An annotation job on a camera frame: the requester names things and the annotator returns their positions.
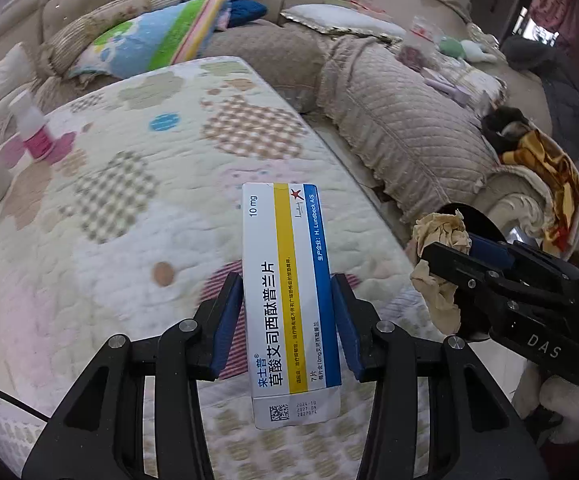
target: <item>blue gripper pad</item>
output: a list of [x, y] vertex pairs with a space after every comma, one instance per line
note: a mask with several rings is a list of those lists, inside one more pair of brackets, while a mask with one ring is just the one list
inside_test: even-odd
[[345, 360], [347, 361], [349, 370], [354, 373], [354, 377], [359, 381], [363, 373], [363, 366], [361, 364], [361, 339], [351, 320], [343, 291], [335, 277], [332, 277], [332, 300], [333, 317], [336, 322], [338, 335], [341, 338], [341, 344], [343, 345]]
[[227, 295], [225, 309], [214, 333], [214, 352], [210, 369], [216, 376], [220, 374], [228, 363], [234, 330], [236, 330], [236, 321], [238, 321], [238, 314], [240, 314], [243, 304], [243, 278], [238, 276], [228, 290], [226, 290], [227, 286], [227, 283], [223, 285], [217, 298], [217, 301], [221, 301], [224, 295]]
[[508, 253], [507, 245], [501, 245], [471, 233], [469, 233], [469, 237], [472, 240], [472, 248], [469, 250], [470, 256], [497, 269], [511, 269], [514, 264], [514, 257]]

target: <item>sofa armrest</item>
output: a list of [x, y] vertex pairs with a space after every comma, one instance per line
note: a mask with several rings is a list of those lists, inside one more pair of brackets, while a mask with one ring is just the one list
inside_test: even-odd
[[522, 173], [493, 174], [472, 205], [486, 214], [505, 236], [512, 228], [520, 227], [528, 236], [542, 238], [543, 226], [553, 218], [549, 188], [538, 177], [533, 179]]

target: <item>yellow patterned cloth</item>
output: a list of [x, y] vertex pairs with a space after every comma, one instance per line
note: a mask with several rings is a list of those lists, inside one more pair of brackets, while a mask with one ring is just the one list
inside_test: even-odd
[[543, 250], [567, 248], [572, 222], [579, 208], [579, 173], [572, 159], [552, 139], [538, 130], [525, 134], [513, 152], [501, 155], [503, 164], [525, 166], [547, 184], [552, 192], [554, 223], [545, 228]]

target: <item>patterned quilt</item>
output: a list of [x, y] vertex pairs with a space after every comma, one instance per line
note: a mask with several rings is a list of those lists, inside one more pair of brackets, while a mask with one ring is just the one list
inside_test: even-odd
[[[441, 338], [407, 289], [410, 264], [371, 203], [242, 60], [163, 68], [49, 117], [57, 143], [46, 160], [32, 163], [18, 136], [0, 149], [15, 177], [0, 203], [1, 390], [49, 415], [108, 337], [146, 338], [193, 316], [240, 270], [245, 182], [316, 184], [331, 272], [347, 273], [382, 317]], [[246, 368], [240, 320], [221, 380], [199, 383], [216, 477], [355, 478], [373, 385], [346, 371], [340, 417], [260, 431]], [[146, 391], [146, 468], [156, 474], [153, 382]], [[42, 424], [8, 413], [0, 407], [0, 455], [20, 473]], [[423, 395], [419, 469], [427, 416]]]

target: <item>orange dot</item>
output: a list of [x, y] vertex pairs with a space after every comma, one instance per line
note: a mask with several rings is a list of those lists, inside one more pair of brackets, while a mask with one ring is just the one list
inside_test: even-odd
[[159, 262], [152, 269], [152, 278], [159, 286], [169, 286], [174, 282], [174, 268], [167, 262]]

